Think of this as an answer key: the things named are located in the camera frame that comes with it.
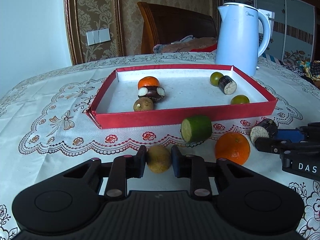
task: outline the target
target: electric kettle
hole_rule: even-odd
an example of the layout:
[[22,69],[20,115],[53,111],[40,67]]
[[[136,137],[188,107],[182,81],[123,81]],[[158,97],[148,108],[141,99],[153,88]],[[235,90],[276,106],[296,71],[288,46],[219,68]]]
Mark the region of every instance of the electric kettle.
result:
[[[270,22],[259,9],[250,5],[227,2],[219,6],[221,26],[218,38],[216,64],[234,65],[249,76],[256,73],[258,57],[270,40]],[[263,38],[259,46],[259,21]]]

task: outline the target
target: wall switch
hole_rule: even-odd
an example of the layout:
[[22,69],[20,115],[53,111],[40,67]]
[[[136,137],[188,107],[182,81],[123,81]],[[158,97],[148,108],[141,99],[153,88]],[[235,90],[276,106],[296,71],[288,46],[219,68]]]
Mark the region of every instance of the wall switch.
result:
[[93,31],[93,38],[94,38],[94,43],[95,43],[95,44],[100,43],[100,40],[99,40],[99,31]]
[[93,45],[95,43],[93,32],[87,32],[87,42],[88,42],[88,46]]
[[109,29],[99,30],[99,40],[100,42],[111,41]]

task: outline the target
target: small brown potato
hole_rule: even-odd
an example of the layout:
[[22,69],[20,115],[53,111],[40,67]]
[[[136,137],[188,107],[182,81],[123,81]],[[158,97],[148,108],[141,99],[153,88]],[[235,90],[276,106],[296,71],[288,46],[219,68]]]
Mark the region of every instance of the small brown potato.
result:
[[151,111],[153,110],[153,102],[150,98],[139,98],[133,105],[134,111]]
[[147,152],[146,162],[152,172],[163,173],[172,164],[171,153],[164,146],[152,146]]

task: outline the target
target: white tablecloth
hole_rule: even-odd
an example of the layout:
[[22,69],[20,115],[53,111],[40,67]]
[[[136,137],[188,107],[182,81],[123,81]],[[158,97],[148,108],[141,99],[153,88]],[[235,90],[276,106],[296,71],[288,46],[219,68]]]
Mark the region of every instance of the white tablecloth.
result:
[[[111,162],[116,156],[135,154],[142,144],[175,144],[183,154],[215,161],[213,148],[219,136],[228,131],[247,135],[265,117],[213,122],[209,140],[187,144],[181,139],[179,125],[99,130],[84,114],[116,67],[212,64],[214,58],[215,53],[191,52],[106,59],[45,73],[10,90],[0,101],[0,240],[11,239],[19,231],[11,205],[21,190],[92,157]],[[258,66],[255,80],[279,100],[269,116],[279,128],[320,121],[320,90],[265,58],[259,58]],[[258,152],[253,146],[244,166],[296,190],[306,205],[297,231],[304,237],[320,238],[318,182],[283,172],[278,155]],[[189,179],[175,178],[172,168],[153,174],[146,166],[142,179],[128,181],[131,189],[188,190]]]

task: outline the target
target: kettle lid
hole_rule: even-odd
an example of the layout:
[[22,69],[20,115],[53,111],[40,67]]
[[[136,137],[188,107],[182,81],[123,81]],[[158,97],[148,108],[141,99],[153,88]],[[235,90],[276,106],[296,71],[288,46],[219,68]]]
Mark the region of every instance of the kettle lid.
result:
[[251,5],[247,5],[247,4],[245,4],[245,3],[238,3],[238,2],[226,2],[226,3],[224,3],[224,4],[223,4],[223,6],[225,6],[225,5],[237,5],[237,6],[247,7],[247,8],[250,8],[250,9],[253,9],[253,10],[258,11],[258,9],[257,9],[257,8],[255,8],[255,7],[251,6]]

